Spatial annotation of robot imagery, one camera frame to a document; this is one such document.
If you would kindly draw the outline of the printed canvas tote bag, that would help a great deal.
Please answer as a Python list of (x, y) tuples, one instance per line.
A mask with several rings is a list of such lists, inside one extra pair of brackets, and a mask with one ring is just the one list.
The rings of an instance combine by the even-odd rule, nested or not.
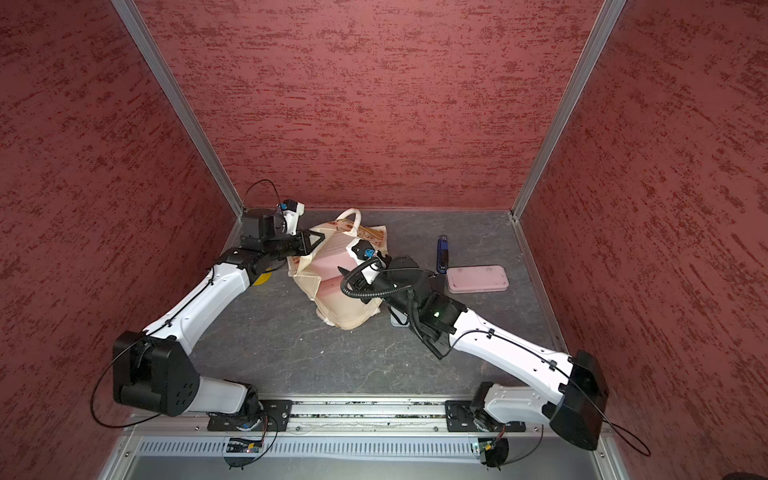
[(358, 239), (368, 240), (381, 254), (388, 252), (387, 229), (384, 226), (365, 227), (361, 224), (362, 214), (351, 208), (342, 212), (333, 221), (312, 228), (326, 235), (325, 241), (308, 256), (293, 256), (288, 259), (289, 276), (296, 285), (315, 303), (316, 314), (326, 324), (342, 330), (352, 330), (380, 311), (382, 301), (378, 298), (360, 300), (346, 296), (341, 290), (343, 274), (331, 280), (321, 281), (309, 265), (325, 245), (346, 247)]

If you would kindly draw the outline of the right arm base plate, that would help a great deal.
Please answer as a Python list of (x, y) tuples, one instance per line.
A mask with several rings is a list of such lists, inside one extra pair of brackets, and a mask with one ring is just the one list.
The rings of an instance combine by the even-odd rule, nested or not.
[(482, 409), (474, 409), (470, 401), (447, 400), (444, 403), (447, 430), (458, 432), (484, 433), (522, 433), (526, 431), (524, 422), (502, 424), (494, 420)]

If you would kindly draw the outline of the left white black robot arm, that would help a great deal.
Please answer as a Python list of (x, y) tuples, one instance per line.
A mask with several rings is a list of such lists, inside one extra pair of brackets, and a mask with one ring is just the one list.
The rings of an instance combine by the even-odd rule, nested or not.
[(322, 233), (299, 228), (304, 209), (285, 200), (271, 213), (245, 212), (238, 244), (189, 294), (144, 330), (118, 337), (111, 363), (116, 403), (168, 417), (205, 413), (240, 431), (266, 427), (268, 416), (252, 386), (204, 377), (189, 356), (225, 308), (273, 263), (309, 255), (324, 240)]

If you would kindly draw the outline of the white pencil case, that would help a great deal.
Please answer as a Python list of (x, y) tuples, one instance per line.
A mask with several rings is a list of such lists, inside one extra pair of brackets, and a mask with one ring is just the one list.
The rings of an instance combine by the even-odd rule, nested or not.
[(390, 310), (390, 323), (396, 328), (408, 328), (410, 325), (407, 315), (396, 309)]

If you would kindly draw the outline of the pink pencil case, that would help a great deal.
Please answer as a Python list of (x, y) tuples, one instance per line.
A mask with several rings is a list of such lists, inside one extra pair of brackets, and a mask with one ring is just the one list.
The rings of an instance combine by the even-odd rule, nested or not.
[(353, 256), (346, 247), (325, 245), (313, 258), (309, 269), (316, 274), (321, 281), (331, 280), (342, 275), (339, 267), (345, 271), (351, 271), (358, 266), (358, 259)]
[(455, 294), (503, 292), (509, 287), (500, 265), (452, 267), (446, 270), (448, 290)]

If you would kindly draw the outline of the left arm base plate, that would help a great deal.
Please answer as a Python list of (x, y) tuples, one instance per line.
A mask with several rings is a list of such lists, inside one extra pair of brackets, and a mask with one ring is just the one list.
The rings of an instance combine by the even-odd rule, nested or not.
[(207, 430), (210, 432), (250, 433), (284, 432), (294, 402), (288, 399), (247, 400), (234, 414), (211, 413)]

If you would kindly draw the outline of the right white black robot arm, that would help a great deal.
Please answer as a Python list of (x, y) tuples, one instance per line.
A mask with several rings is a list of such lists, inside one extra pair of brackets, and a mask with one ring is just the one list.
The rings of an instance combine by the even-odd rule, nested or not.
[(503, 385), (487, 382), (476, 391), (474, 413), (497, 424), (547, 424), (583, 450), (594, 451), (609, 391), (592, 354), (551, 350), (492, 324), (477, 312), (433, 289), (429, 276), (408, 257), (380, 268), (372, 285), (384, 287), (397, 324), (408, 328), (438, 359), (453, 352), (477, 357), (528, 385), (529, 400), (515, 398)]

